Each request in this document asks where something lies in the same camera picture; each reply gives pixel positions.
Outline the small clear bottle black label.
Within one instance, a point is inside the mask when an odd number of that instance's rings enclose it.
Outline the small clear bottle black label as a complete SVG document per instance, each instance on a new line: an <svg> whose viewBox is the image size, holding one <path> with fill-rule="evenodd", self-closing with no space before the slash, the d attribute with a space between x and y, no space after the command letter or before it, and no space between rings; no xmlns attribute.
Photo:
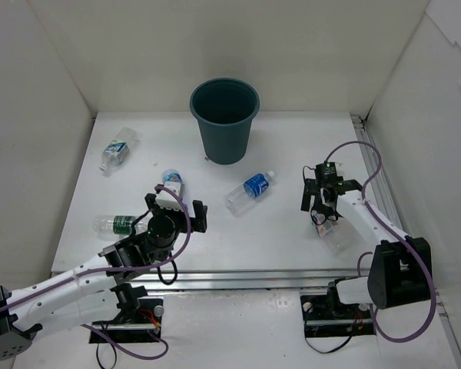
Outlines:
<svg viewBox="0 0 461 369"><path fill-rule="evenodd" d="M316 211L312 212L311 222L332 255L342 254L351 245L353 231L346 222L331 221Z"/></svg>

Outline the small bottle light blue label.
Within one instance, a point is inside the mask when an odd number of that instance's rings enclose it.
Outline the small bottle light blue label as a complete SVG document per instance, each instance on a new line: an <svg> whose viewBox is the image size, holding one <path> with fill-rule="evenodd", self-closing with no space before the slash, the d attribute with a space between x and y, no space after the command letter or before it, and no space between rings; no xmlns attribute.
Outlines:
<svg viewBox="0 0 461 369"><path fill-rule="evenodd" d="M180 198L184 197L185 184L181 174L176 169L168 169L162 173L165 188L173 191Z"/></svg>

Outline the clear bottle green label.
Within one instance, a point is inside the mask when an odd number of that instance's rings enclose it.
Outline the clear bottle green label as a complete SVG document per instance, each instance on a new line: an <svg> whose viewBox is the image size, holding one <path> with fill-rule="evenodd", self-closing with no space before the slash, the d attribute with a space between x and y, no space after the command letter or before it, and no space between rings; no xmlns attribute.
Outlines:
<svg viewBox="0 0 461 369"><path fill-rule="evenodd" d="M135 220L134 215L98 215L92 227L102 240L119 240L131 234L131 225Z"/></svg>

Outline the clear bottle dark blue label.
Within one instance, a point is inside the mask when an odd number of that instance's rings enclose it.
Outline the clear bottle dark blue label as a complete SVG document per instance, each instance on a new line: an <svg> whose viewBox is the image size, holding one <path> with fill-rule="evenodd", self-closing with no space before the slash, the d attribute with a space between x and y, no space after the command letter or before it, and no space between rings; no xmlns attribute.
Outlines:
<svg viewBox="0 0 461 369"><path fill-rule="evenodd" d="M226 209L233 216L243 216L258 204L260 198L274 183L275 177L274 171L266 171L248 178L225 196Z"/></svg>

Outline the clear bottle blue-white label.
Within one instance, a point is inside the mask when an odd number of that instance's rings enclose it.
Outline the clear bottle blue-white label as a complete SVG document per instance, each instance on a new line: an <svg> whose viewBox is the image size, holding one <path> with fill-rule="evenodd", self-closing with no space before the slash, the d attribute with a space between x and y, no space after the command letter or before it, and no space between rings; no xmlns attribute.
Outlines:
<svg viewBox="0 0 461 369"><path fill-rule="evenodd" d="M137 148L139 134L134 129L123 127L109 142L101 154L99 169L103 175L109 176L117 171Z"/></svg>

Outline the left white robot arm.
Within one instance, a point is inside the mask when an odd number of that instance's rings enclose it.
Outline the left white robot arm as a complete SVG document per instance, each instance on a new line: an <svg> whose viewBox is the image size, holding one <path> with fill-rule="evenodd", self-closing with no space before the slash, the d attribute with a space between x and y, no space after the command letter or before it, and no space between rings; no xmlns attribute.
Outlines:
<svg viewBox="0 0 461 369"><path fill-rule="evenodd" d="M42 338L93 323L127 323L135 319L147 292L131 281L174 264L187 247L174 244L180 234L207 230L207 205L193 201L190 216L173 192L157 187L147 194L148 229L131 233L93 258L27 288L0 285L0 361L16 357Z"/></svg>

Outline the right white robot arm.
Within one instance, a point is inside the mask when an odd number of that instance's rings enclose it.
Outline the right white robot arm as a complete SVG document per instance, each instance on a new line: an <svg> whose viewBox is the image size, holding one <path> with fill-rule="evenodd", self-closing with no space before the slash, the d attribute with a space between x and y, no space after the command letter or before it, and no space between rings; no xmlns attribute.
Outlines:
<svg viewBox="0 0 461 369"><path fill-rule="evenodd" d="M432 277L428 242L391 224L363 197L358 181L338 175L334 162L320 163L313 171L313 178L303 179L301 210L310 213L318 234L333 231L343 218L373 247L368 275L335 281L335 291L324 298L327 312L341 317L353 304L387 309L429 300L433 287L428 282Z"/></svg>

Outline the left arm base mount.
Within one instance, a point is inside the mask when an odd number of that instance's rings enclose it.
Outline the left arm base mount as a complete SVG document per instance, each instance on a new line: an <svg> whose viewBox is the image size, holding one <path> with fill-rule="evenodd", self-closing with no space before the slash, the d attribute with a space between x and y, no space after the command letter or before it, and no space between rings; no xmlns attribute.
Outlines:
<svg viewBox="0 0 461 369"><path fill-rule="evenodd" d="M161 337L164 299L150 296L144 287L124 284L114 289L117 314L91 326L119 344L155 343Z"/></svg>

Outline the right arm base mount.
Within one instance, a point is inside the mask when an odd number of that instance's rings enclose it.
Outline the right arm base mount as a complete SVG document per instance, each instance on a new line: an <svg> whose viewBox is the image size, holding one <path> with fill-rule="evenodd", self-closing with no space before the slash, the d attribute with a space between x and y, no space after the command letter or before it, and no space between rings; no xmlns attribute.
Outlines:
<svg viewBox="0 0 461 369"><path fill-rule="evenodd" d="M336 288L300 296L305 338L375 335L370 312L358 304L342 304Z"/></svg>

